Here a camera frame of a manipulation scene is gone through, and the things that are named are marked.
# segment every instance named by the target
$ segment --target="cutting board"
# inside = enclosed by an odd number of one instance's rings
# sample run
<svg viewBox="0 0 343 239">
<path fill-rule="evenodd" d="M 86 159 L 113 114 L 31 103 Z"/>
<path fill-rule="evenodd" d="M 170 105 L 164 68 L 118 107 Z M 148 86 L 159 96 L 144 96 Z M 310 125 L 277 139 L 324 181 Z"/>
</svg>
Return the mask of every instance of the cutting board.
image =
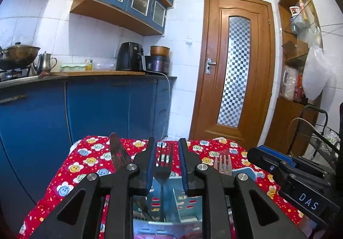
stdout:
<svg viewBox="0 0 343 239">
<path fill-rule="evenodd" d="M 83 72 L 52 72 L 53 76 L 96 76 L 96 75 L 145 75 L 143 72 L 131 71 L 83 71 Z"/>
</svg>

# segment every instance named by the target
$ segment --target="door frame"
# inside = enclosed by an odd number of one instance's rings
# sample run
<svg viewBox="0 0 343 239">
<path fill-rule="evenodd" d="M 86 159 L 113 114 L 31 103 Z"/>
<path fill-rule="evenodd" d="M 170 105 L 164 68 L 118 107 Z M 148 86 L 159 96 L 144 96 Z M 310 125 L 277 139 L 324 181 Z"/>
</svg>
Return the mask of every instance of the door frame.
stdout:
<svg viewBox="0 0 343 239">
<path fill-rule="evenodd" d="M 274 27 L 274 15 L 272 4 L 270 2 L 266 2 L 263 0 L 242 0 L 248 1 L 252 3 L 257 3 L 261 5 L 267 6 L 268 9 L 268 16 L 269 16 L 269 23 L 270 23 L 270 64 L 269 64 L 269 72 L 268 72 L 268 83 L 267 83 L 267 93 L 265 95 L 266 99 L 270 99 L 272 96 L 272 87 L 273 87 L 273 80 L 274 80 L 274 69 L 275 69 L 275 27 Z M 207 40 L 208 40 L 208 29 L 209 29 L 209 16 L 210 16 L 210 0 L 204 0 L 204 18 L 203 18 L 203 28 L 202 28 L 202 39 L 201 39 L 201 52 L 200 52 L 200 63 L 199 63 L 199 73 L 198 73 L 198 83 L 197 83 L 197 90 L 195 95 L 194 101 L 194 109 L 192 115 L 192 122 L 191 128 L 189 133 L 190 140 L 196 140 L 197 138 L 194 137 L 196 125 L 198 121 L 199 109 L 200 109 L 200 101 L 202 95 L 202 87 L 204 82 L 205 76 L 205 65 L 206 65 L 206 52 L 207 52 Z M 269 108 L 270 101 L 265 101 L 265 105 L 263 107 L 263 122 L 267 117 L 267 112 Z"/>
</svg>

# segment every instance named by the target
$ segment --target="drawer handle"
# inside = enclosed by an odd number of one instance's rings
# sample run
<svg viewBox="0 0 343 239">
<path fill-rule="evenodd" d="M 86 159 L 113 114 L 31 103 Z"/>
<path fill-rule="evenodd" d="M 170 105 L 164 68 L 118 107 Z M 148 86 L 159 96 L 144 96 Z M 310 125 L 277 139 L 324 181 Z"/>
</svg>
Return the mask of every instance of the drawer handle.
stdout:
<svg viewBox="0 0 343 239">
<path fill-rule="evenodd" d="M 112 83 L 113 87 L 121 86 L 121 85 L 128 85 L 127 82 L 120 82 L 120 83 Z"/>
<path fill-rule="evenodd" d="M 12 101 L 15 101 L 15 100 L 18 100 L 18 99 L 22 99 L 22 98 L 26 98 L 26 95 L 18 95 L 18 96 L 14 96 L 14 97 L 11 97 L 11 98 L 0 100 L 0 104 L 12 102 Z"/>
</svg>

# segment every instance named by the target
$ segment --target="knife blade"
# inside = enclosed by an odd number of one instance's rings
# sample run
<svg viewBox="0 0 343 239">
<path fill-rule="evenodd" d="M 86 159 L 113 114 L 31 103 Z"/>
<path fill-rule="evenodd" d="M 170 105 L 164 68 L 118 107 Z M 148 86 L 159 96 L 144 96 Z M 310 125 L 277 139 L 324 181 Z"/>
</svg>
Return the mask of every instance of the knife blade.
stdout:
<svg viewBox="0 0 343 239">
<path fill-rule="evenodd" d="M 127 153 L 116 133 L 111 133 L 109 136 L 109 149 L 116 170 L 131 163 L 130 155 Z"/>
</svg>

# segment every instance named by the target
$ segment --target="black air fryer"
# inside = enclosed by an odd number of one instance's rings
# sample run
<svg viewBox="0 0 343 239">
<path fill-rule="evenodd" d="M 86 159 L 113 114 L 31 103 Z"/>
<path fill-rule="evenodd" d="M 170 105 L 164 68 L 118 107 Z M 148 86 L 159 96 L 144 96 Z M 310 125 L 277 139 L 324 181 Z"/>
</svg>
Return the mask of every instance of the black air fryer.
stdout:
<svg viewBox="0 0 343 239">
<path fill-rule="evenodd" d="M 143 47 L 138 43 L 122 43 L 117 56 L 117 71 L 145 71 Z"/>
</svg>

